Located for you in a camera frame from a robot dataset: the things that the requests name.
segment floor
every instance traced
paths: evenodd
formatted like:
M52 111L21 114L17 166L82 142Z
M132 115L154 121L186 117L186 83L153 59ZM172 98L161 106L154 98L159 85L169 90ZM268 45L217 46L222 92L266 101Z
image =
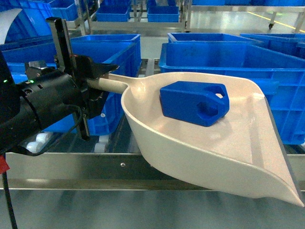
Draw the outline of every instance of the floor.
M270 18L270 13L258 13ZM297 14L277 17L293 26ZM247 12L200 13L192 31L268 33L268 20ZM271 32L291 33L276 24ZM142 58L159 58L166 32L142 40ZM21 229L295 229L305 228L305 209L280 200L249 199L200 191L47 191L12 190ZM4 193L0 191L0 228L9 229Z

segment blue plastic bin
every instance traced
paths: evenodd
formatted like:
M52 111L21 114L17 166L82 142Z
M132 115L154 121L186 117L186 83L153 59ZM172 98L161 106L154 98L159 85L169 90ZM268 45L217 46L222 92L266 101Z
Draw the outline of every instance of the blue plastic bin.
M130 18L128 6L100 6L96 11L97 21L128 21Z
M264 0L265 6L304 6L304 0Z
M193 0L194 6L223 6L225 0Z
M263 42L225 33L168 33L168 42L227 42L261 45Z
M74 21L78 18L77 7L74 0L54 0L50 2L55 17Z
M104 0L101 6L130 6L134 0Z
M305 0L251 0L253 6L304 6Z
M253 80L264 92L284 144L305 139L305 60L248 44L163 44L160 69Z
M134 43L130 42L72 42L72 49L75 54L88 55L95 62L115 63L120 68L114 73L122 75L131 74L131 60L136 53ZM26 81L24 75L24 62L44 59L48 65L54 65L54 55L56 54L53 43L41 44L27 48L4 51L3 56L8 62L9 69L16 81ZM120 103L120 94L110 94L102 116L97 116L88 120L91 135L108 135L112 133L123 114ZM51 125L45 131L66 132L73 125L72 116L68 116L59 122Z
M260 46L282 52L284 54L297 56L296 45L299 42L305 42L305 34L240 34L247 37L264 42Z
M247 6L250 5L251 0L225 0L226 5L240 5Z
M0 50L5 51L10 49L25 48L28 46L50 43L50 42L53 42L52 36L34 37L34 38L28 38L28 39L2 44L0 45Z
M251 0L250 4L253 6L264 6L265 0Z
M20 0L1 0L0 11L22 9L18 14L6 37L6 42L13 42L31 37L51 34L45 19L53 16L49 4Z
M141 41L139 34L102 34L102 35L87 35L77 38L72 38L71 42L131 42L135 43L136 53L132 65L132 74L130 76L136 76L139 71L142 59L141 59Z
M175 6L151 6L147 10L148 22L179 22L179 8Z
M305 43L298 43L298 57L305 59Z

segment black cable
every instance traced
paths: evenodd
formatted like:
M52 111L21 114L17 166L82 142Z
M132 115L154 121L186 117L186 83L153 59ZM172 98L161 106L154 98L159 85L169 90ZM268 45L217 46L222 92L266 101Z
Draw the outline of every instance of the black cable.
M74 126L72 126L68 132L64 133L62 136L60 136L58 139L56 139L55 142L53 142L52 144L50 144L49 146L47 147L44 147L40 152L38 153L31 153L30 156L39 156L41 154L44 154L45 152L47 152L49 149L53 148L54 146L56 146L62 139L64 139L69 133L72 132L72 130L74 130L80 123L81 123L81 120L83 119L83 114L82 114L82 110L79 106L76 106L76 105L67 105L67 108L68 109L71 109L75 112L78 112L79 114L79 119L77 120L77 122L75 123Z
M6 198L6 204L8 206L8 210L9 210L11 228L18 229L16 219L15 219L13 205L11 203L8 176L7 176L6 172L2 173L2 183L3 183L5 198Z
M83 113L82 113L81 108L76 105L67 105L67 109L71 109L72 111L78 112L79 119L77 120L75 125L72 126L68 130L68 132L64 133L61 137L59 137L55 142L50 144L48 147L44 147L39 153L34 154L29 151L29 156L39 156L39 155L47 152L52 147L56 146L65 136L67 136L68 133L70 133L73 129L75 129L80 124L81 120L83 119ZM9 211L9 215L10 215L11 227L12 227L12 229L18 229L13 205L12 205L11 198L10 198L10 189L9 189L9 183L8 183L8 176L7 176L6 172L2 173L2 182L3 182L3 189L4 189L4 193L5 193L6 203L7 203L7 207L8 207L8 211Z

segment metal shelf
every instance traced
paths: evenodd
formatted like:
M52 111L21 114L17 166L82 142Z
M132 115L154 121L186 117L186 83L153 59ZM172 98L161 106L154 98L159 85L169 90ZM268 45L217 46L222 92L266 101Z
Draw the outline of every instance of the metal shelf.
M143 13L146 12L143 6L144 0L133 0L133 18L134 21L129 22L103 22L95 21L95 14L89 19L91 24L91 30L120 30L120 31L151 31L158 29L174 29L177 31L184 31L185 29L185 15L187 5L184 4L184 0L179 0L180 7L180 22L143 22L141 21Z

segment dustpan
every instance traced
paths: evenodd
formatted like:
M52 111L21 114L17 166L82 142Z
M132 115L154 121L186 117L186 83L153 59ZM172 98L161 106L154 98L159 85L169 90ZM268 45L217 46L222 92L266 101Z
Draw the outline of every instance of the dustpan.
M229 112L210 127L163 116L160 88L177 81L224 84ZM107 74L88 84L123 94L122 107L141 153L161 172L217 191L304 207L267 100L252 81L205 73Z

